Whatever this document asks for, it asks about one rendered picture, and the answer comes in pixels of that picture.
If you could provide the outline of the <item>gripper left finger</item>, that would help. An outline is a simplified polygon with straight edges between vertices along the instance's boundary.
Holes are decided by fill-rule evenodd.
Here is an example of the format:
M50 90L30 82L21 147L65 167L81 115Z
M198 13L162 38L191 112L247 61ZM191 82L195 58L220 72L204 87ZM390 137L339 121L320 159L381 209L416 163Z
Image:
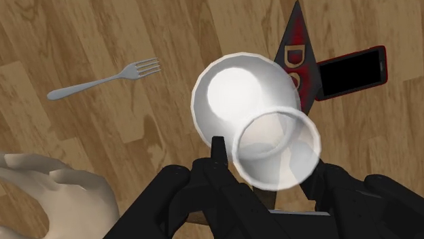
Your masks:
M248 185L228 170L224 138L187 169L165 166L104 239L172 239L190 213L203 212L214 239L288 239Z

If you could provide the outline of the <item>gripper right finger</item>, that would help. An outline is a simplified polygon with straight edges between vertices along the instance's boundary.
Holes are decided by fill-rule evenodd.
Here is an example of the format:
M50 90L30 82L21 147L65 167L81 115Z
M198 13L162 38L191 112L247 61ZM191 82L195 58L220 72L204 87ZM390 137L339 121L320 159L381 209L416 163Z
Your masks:
M424 239L424 197L390 177L360 181L320 161L300 186L316 210L334 217L340 239Z

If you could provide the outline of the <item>clear glass cup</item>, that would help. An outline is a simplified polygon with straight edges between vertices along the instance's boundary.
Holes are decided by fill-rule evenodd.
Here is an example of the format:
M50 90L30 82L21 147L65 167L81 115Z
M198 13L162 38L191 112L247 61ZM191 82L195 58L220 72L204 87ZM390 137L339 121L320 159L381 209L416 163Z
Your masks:
M234 135L232 161L254 187L279 191L303 183L319 162L315 123L291 107L271 107L251 116Z

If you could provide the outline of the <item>white bowl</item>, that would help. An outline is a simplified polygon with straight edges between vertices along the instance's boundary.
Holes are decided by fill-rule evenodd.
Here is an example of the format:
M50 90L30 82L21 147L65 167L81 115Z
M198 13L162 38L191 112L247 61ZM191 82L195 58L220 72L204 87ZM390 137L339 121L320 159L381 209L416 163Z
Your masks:
M239 52L222 56L204 69L192 90L190 109L201 139L211 146L213 136L224 137L230 154L245 118L280 106L300 109L292 78L262 55Z

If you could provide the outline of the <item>red smartphone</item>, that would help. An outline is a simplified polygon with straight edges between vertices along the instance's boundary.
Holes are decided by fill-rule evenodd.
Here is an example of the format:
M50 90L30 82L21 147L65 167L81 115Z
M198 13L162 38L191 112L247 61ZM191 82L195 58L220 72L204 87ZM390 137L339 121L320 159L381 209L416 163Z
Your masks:
M387 83L387 52L383 45L318 63L321 88L315 99L328 100Z

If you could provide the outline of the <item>silver fork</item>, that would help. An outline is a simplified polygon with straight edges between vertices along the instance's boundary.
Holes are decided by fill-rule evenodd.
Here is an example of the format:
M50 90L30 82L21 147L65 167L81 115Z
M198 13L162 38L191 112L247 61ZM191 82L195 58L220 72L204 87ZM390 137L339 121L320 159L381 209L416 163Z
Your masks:
M115 79L137 80L137 79L146 77L148 75L157 73L159 71L161 71L161 68L157 58L150 58L150 59L141 60L138 62L132 62L128 64L127 66L125 66L121 72L111 77L53 90L47 94L47 99L59 100L67 96L70 96L72 94L84 91L88 88L97 86L99 84L106 83L108 81L112 81Z

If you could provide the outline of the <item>dark red lettered box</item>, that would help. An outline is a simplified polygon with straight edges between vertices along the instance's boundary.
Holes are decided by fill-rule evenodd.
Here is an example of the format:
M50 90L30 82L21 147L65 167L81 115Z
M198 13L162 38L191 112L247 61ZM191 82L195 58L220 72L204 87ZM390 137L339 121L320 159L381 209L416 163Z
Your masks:
M292 8L275 62L291 76L301 111L309 113L321 87L321 76L299 1Z

